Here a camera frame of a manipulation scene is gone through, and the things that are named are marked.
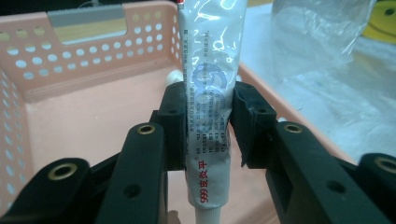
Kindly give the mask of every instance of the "transparent plastic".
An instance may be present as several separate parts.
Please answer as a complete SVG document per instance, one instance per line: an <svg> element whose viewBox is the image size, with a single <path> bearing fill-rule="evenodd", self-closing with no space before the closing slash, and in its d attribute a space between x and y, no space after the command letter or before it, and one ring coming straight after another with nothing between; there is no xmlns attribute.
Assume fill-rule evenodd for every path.
<svg viewBox="0 0 396 224"><path fill-rule="evenodd" d="M275 0L272 38L275 68L282 76L352 60L351 51L375 0Z"/></svg>

